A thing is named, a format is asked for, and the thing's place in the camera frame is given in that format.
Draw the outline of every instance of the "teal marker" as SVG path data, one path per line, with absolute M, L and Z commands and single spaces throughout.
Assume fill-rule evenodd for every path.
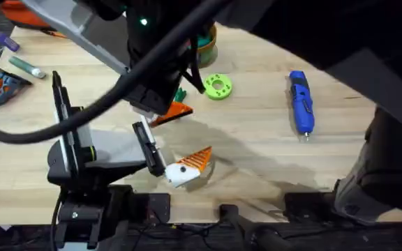
M 16 56 L 12 56 L 8 60 L 11 64 L 14 66 L 18 67 L 19 69 L 25 71 L 26 73 L 29 73 L 30 75 L 37 77 L 37 78 L 44 78 L 46 76 L 46 73 L 42 72 L 40 68 L 35 67 L 31 65 L 30 63 L 27 63 L 26 61 L 23 61 Z

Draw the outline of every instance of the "wooden tabletop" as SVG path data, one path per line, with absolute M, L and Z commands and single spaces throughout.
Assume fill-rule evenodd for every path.
M 8 62 L 0 67 L 33 82 L 0 106 L 0 128 L 29 132 L 54 123 L 51 72 L 57 70 L 74 105 L 88 105 L 113 86 L 113 70 L 72 41 L 15 28 L 21 44 L 18 57 L 48 73 L 36 79 Z M 213 101 L 187 82 L 184 102 L 194 114 L 154 129 L 174 158 L 213 147 L 214 168 L 184 188 L 141 172 L 117 183 L 138 192 L 169 192 L 171 221 L 212 222 L 222 203 L 239 205 L 241 214 L 259 221 L 285 220 L 283 195 L 297 191 L 330 191 L 349 172 L 373 118 L 374 104 L 281 48 L 246 32 L 218 28 L 218 58 L 202 69 L 226 74 L 234 89 L 229 98 Z M 313 97 L 316 126 L 310 142 L 301 143 L 292 126 L 289 84 L 291 70 L 303 70 Z M 91 122 L 91 128 L 132 132 L 138 120 L 127 102 L 120 102 Z M 47 224 L 58 187 L 47 182 L 46 156 L 57 139 L 31 145 L 0 143 L 0 224 Z

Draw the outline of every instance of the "black cable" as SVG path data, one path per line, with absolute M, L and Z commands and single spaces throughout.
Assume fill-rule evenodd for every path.
M 116 85 L 104 96 L 99 98 L 86 109 L 72 115 L 58 124 L 35 132 L 12 134 L 0 130 L 0 142 L 9 144 L 30 144 L 52 139 L 90 122 L 119 102 L 127 93 L 147 76 L 159 69 L 159 66 L 168 57 L 184 44 L 187 38 L 198 31 L 219 10 L 223 9 L 232 0 L 205 0 L 193 10 L 182 22 L 176 25 L 138 64 L 126 75 L 122 75 Z
M 210 231 L 207 230 L 207 233 L 206 233 L 205 235 L 202 235 L 202 236 L 201 236 L 201 237 L 202 237 L 202 242 L 204 243 L 204 245 L 206 246 L 206 248 L 209 248 L 210 250 L 213 250 L 213 251 L 221 251 L 221 250 L 224 250 L 223 248 L 215 248 L 215 247 L 213 247 L 212 245 L 210 245 L 210 244 L 207 242 L 207 237 L 209 237 L 209 235 L 210 235 Z
M 57 246 L 55 245 L 55 226 L 57 225 L 57 216 L 59 214 L 60 203 L 64 196 L 64 190 L 60 189 L 59 197 L 57 198 L 57 202 L 55 203 L 54 212 L 52 213 L 52 221 L 50 223 L 50 251 L 57 251 Z
M 142 237 L 143 233 L 145 233 L 145 231 L 149 228 L 149 226 L 144 227 L 144 229 L 142 229 L 139 233 L 139 236 L 136 239 L 136 242 L 134 242 L 133 247 L 131 248 L 131 251 L 134 251 L 137 247 L 137 245 L 139 244 L 140 238 Z

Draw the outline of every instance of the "led light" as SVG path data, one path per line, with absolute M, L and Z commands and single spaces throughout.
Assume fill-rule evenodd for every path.
M 140 20 L 140 23 L 141 23 L 143 26 L 146 26 L 146 25 L 148 24 L 148 20 L 145 19 L 145 18 L 142 18 L 142 19 Z

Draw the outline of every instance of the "orange and white object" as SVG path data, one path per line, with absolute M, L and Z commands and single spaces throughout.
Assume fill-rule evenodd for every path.
M 165 176 L 174 187 L 179 187 L 201 175 L 207 166 L 212 153 L 209 146 L 165 168 Z
M 193 109 L 191 107 L 189 107 L 188 105 L 185 105 L 181 102 L 173 101 L 172 105 L 170 105 L 170 108 L 169 108 L 167 114 L 164 116 L 157 117 L 154 121 L 152 121 L 150 123 L 150 126 L 152 128 L 155 128 L 156 126 L 162 125 L 164 123 L 167 123 L 169 121 L 181 118 L 185 115 L 189 115 L 192 113 L 193 113 Z

